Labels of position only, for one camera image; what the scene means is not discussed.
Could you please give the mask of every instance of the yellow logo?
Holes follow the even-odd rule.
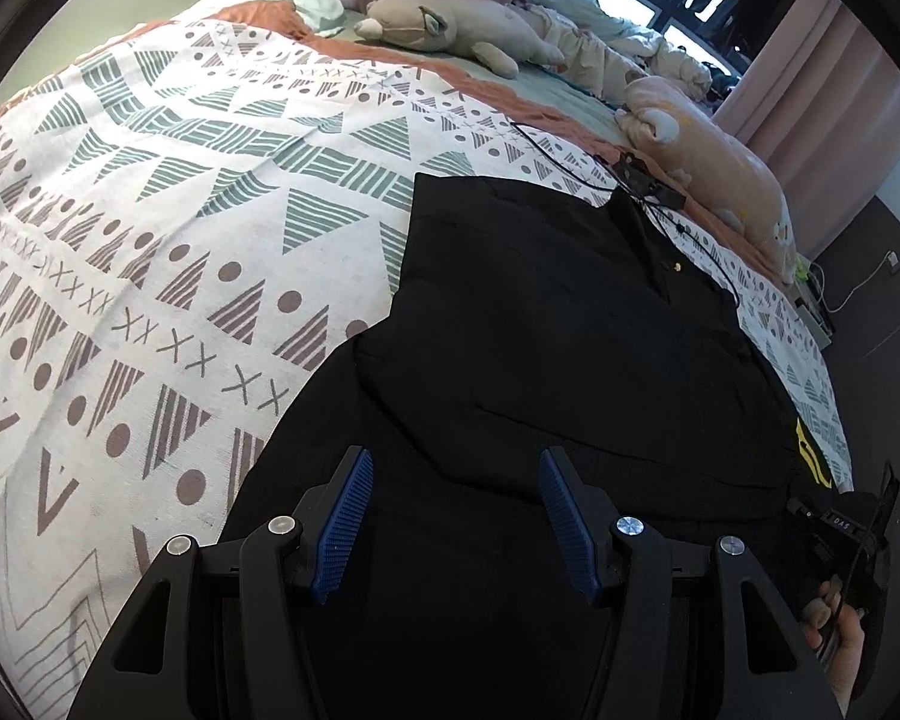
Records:
[[[833,487],[833,481],[828,480],[826,475],[823,474],[820,460],[817,459],[817,453],[814,451],[810,442],[807,440],[806,434],[803,432],[803,423],[800,421],[799,417],[797,417],[797,446],[799,447],[800,456],[803,458],[804,463],[809,466],[814,481],[818,485],[823,485],[830,490]]]

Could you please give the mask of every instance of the silver screw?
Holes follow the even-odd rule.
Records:
[[[639,536],[643,533],[643,523],[636,517],[620,517],[617,520],[617,530],[627,536]]]
[[[296,527],[296,520],[287,514],[281,514],[280,517],[271,519],[267,527],[271,533],[282,535],[282,533],[290,533]]]
[[[170,555],[182,555],[190,549],[189,536],[174,536],[167,542],[167,552]]]
[[[746,547],[744,547],[744,542],[736,536],[724,536],[721,538],[720,548],[726,552],[727,555],[743,555],[744,549],[746,549]]]

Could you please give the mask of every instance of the blue gripper pad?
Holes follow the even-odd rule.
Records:
[[[570,493],[551,451],[540,455],[540,496],[550,518],[550,526],[557,537],[570,584],[586,595],[592,604],[601,590],[597,576],[597,554],[580,507]]]
[[[316,566],[310,592],[314,601],[325,604],[327,596],[340,587],[343,570],[350,559],[360,523],[364,520],[373,491],[373,458],[363,449],[343,483],[340,497],[327,518],[317,541]]]

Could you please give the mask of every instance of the orange blanket edge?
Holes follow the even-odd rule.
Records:
[[[303,18],[300,18],[300,15],[296,13],[296,7],[292,0],[243,2],[242,4],[226,7],[209,18],[227,20],[232,23],[245,23],[260,29],[269,29],[284,37],[303,43],[305,46],[333,59],[366,59],[388,64],[409,65],[420,70],[432,71],[432,73],[436,73],[447,83],[452,84],[461,93],[470,95],[472,98],[480,100],[481,103],[493,106],[513,119],[514,122],[530,124],[531,127],[537,127],[552,135],[564,138],[589,154],[599,154],[611,165],[617,162],[622,151],[631,151],[647,164],[650,172],[656,178],[680,191],[686,197],[683,213],[687,218],[700,225],[720,245],[735,252],[751,269],[783,291],[779,275],[773,271],[760,251],[756,250],[742,235],[727,227],[725,223],[710,213],[703,205],[693,200],[693,197],[689,196],[679,184],[666,175],[653,159],[635,149],[621,149],[619,146],[605,141],[577,122],[576,119],[571,119],[562,114],[557,108],[531,103],[520,98],[508,86],[493,81],[474,79],[465,70],[440,59],[408,56],[384,47],[367,46],[320,37],[314,34],[314,31],[303,22]],[[122,36],[119,41],[102,46],[84,58],[96,55],[96,53],[102,52],[108,47],[116,45],[116,43],[139,37],[166,23],[170,22],[161,20],[160,22],[145,23]],[[0,107],[0,117],[11,108],[14,108],[15,105],[21,103],[28,95],[29,90],[15,95],[2,105]]]

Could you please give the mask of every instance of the bedspread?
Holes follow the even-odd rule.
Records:
[[[34,718],[65,716],[155,551],[216,541],[293,396],[386,317],[415,172],[605,202],[572,177],[612,187],[586,153],[535,138],[565,170],[436,74],[216,20],[112,46],[2,116],[0,659]],[[812,388],[848,484],[821,358],[736,264],[746,331],[794,399]]]

